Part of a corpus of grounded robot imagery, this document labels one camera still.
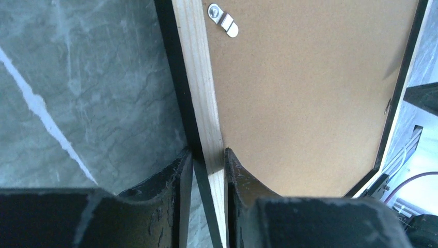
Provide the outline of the brown backing board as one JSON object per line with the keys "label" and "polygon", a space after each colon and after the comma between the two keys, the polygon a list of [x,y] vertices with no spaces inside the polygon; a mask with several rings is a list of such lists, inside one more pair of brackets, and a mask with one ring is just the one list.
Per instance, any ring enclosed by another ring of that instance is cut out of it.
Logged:
{"label": "brown backing board", "polygon": [[206,18],[222,137],[284,196],[344,196],[376,160],[418,1],[218,1]]}

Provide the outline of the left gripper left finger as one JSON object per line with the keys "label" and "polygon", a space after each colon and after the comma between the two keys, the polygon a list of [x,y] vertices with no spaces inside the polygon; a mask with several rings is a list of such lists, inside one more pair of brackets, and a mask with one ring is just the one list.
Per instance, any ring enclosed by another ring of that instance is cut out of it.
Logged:
{"label": "left gripper left finger", "polygon": [[100,188],[1,189],[1,247],[186,247],[193,157],[113,195]]}

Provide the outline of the picture frame black and wood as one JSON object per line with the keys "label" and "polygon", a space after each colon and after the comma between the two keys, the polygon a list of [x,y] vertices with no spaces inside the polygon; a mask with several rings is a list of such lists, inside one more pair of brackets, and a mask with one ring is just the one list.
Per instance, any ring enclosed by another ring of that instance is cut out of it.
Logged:
{"label": "picture frame black and wood", "polygon": [[[211,64],[206,18],[211,19],[230,38],[239,28],[234,18],[225,12],[218,1],[156,1],[160,26],[165,41],[171,73],[187,140],[197,165],[198,182],[203,189],[205,211],[213,245],[229,246],[228,181],[224,162],[224,145]],[[405,91],[417,46],[423,35],[434,1],[418,1],[409,32],[393,96],[387,103],[387,120],[373,169],[344,196],[356,196],[376,179],[388,141],[394,132],[394,120],[399,114],[400,97]]]}

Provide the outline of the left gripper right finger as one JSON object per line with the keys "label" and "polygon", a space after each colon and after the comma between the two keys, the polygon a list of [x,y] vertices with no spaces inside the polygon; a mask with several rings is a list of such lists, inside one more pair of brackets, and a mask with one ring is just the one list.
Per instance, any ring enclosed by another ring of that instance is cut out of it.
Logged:
{"label": "left gripper right finger", "polygon": [[224,151],[230,247],[411,247],[384,204],[369,198],[283,197]]}

